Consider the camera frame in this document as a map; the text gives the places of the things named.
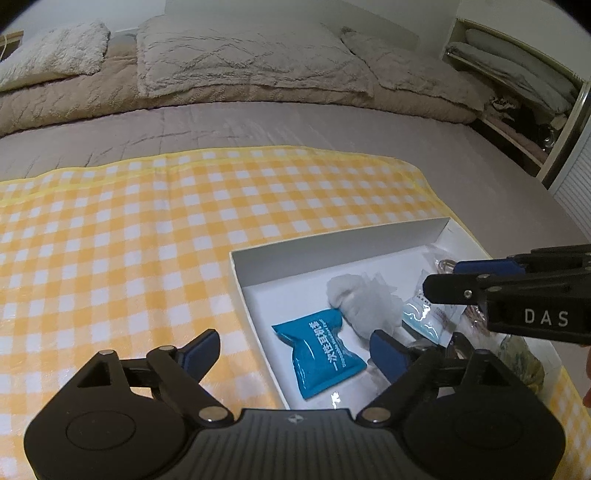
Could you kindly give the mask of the white light-blue sachet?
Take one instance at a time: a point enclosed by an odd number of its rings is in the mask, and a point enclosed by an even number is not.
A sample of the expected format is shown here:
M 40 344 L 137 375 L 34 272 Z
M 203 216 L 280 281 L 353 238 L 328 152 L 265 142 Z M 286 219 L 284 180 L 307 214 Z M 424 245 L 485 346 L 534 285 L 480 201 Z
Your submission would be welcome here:
M 429 301 L 423 290 L 423 283 L 429 275 L 426 270 L 421 272 L 414 296 L 404 304 L 402 321 L 406 327 L 432 343 L 447 347 L 465 307 Z

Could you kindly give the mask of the blue foil sachet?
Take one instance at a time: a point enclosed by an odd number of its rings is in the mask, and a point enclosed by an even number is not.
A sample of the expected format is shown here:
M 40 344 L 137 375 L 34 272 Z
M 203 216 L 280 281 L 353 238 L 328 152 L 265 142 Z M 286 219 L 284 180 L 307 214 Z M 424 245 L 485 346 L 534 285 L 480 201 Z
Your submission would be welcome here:
M 341 338 L 342 314 L 327 309 L 272 326 L 277 338 L 293 349 L 294 375 L 304 400 L 342 383 L 367 368 Z

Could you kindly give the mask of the blue floral fabric pouch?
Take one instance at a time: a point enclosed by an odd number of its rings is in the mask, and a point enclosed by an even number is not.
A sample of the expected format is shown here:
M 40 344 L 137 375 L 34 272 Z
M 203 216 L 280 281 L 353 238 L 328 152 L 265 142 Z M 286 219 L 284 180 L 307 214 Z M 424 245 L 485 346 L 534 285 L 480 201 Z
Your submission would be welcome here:
M 541 393 L 545 380 L 543 364 L 522 337 L 505 336 L 497 356 L 533 393 Z

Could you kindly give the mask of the grey bed sheet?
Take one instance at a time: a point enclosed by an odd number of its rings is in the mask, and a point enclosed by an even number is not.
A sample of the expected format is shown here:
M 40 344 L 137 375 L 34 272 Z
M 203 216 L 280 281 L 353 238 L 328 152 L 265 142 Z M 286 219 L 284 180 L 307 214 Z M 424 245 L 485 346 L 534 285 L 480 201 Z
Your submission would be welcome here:
M 500 257 L 584 241 L 551 194 L 471 128 L 353 107 L 190 105 L 22 132 L 1 141 L 1 185 L 129 159 L 269 146 L 361 153 L 411 164 L 449 208 L 490 238 Z

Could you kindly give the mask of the yellow checkered blanket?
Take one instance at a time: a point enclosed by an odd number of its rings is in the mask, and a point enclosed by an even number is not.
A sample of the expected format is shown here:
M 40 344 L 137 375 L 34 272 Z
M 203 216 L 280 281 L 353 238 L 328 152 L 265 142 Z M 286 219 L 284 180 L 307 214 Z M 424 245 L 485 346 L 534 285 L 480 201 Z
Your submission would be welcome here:
M 365 368 L 311 399 L 276 326 L 329 307 L 329 279 L 379 276 L 403 300 L 436 255 L 500 257 L 398 159 L 296 146 L 205 149 L 1 185 L 1 475 L 33 473 L 32 419 L 96 353 L 142 358 L 213 329 L 201 385 L 232 413 L 358 414 Z

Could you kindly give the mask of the white cardboard box tray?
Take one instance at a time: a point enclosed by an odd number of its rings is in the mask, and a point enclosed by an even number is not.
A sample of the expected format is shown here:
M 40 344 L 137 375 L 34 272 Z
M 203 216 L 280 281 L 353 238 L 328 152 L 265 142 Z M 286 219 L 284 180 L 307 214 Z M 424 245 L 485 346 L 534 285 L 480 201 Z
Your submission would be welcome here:
M 304 399 L 293 350 L 276 324 L 337 308 L 339 339 L 370 361 L 370 335 L 383 329 L 408 345 L 418 334 L 402 323 L 403 306 L 445 260 L 484 260 L 487 253 L 450 218 L 410 221 L 312 235 L 235 250 L 229 255 L 232 300 L 250 344 L 263 357 L 263 376 L 280 406 L 348 408 L 358 413 L 388 382 L 374 365 Z

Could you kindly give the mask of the right storage shelf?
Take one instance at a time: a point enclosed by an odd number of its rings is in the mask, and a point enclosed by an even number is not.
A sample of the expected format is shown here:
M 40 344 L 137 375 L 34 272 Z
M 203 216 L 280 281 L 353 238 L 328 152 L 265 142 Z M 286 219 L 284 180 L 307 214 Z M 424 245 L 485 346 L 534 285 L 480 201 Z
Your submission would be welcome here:
M 442 59 L 485 91 L 473 129 L 550 187 L 590 120 L 590 82 L 528 44 L 461 17 Z

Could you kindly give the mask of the folded grey bedding stack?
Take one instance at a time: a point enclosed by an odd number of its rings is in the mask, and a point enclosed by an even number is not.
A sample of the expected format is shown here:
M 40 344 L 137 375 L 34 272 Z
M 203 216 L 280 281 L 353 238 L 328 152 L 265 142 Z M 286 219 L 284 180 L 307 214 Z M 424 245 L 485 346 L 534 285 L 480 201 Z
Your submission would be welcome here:
M 446 51 L 492 72 L 552 114 L 566 113 L 574 106 L 577 88 L 548 64 L 482 30 L 468 29 L 465 36 L 465 42 L 450 42 Z

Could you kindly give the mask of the beige right pillow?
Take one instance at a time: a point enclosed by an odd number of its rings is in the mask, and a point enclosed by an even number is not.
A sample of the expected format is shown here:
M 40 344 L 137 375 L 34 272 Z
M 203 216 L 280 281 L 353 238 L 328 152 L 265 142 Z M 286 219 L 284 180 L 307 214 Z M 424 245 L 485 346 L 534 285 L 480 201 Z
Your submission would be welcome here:
M 341 40 L 368 65 L 385 89 L 444 99 L 476 112 L 484 110 L 484 102 L 473 84 L 440 59 L 350 29 L 342 30 Z

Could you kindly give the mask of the folded tan quilt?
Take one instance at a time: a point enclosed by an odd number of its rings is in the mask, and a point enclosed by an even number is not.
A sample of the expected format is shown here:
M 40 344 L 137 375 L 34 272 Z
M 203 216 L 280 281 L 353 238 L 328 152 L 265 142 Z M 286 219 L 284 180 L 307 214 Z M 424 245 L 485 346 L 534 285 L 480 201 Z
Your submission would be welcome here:
M 213 102 L 290 102 L 344 105 L 469 124 L 477 110 L 449 100 L 375 86 L 372 97 L 315 89 L 256 85 L 213 85 L 147 98 L 137 89 L 137 57 L 129 41 L 111 40 L 101 69 L 5 92 L 1 95 L 1 135 L 88 120 L 140 109 Z

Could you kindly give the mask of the large beige middle pillow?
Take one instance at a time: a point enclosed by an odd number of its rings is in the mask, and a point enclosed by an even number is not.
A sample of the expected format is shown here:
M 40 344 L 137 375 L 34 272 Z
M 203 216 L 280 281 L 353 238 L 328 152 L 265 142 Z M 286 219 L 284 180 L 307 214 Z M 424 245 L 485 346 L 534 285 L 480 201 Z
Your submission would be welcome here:
M 311 21 L 161 15 L 139 26 L 136 46 L 137 88 L 150 98 L 213 85 L 374 93 L 369 67 Z

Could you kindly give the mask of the fluffy white pillow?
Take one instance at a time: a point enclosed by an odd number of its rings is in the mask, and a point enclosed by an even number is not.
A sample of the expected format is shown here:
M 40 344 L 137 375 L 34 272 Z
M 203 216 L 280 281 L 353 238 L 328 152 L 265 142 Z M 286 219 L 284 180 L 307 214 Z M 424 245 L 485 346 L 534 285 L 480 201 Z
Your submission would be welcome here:
M 1 91 L 97 73 L 109 38 L 100 20 L 40 32 L 1 62 Z

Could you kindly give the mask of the wooden bedside shelf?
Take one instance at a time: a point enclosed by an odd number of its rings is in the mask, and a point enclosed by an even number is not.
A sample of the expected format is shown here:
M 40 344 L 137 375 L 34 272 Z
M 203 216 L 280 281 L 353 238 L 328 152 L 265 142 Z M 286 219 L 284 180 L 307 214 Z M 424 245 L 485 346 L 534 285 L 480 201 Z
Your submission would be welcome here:
M 8 58 L 20 46 L 23 36 L 23 30 L 0 35 L 0 61 Z

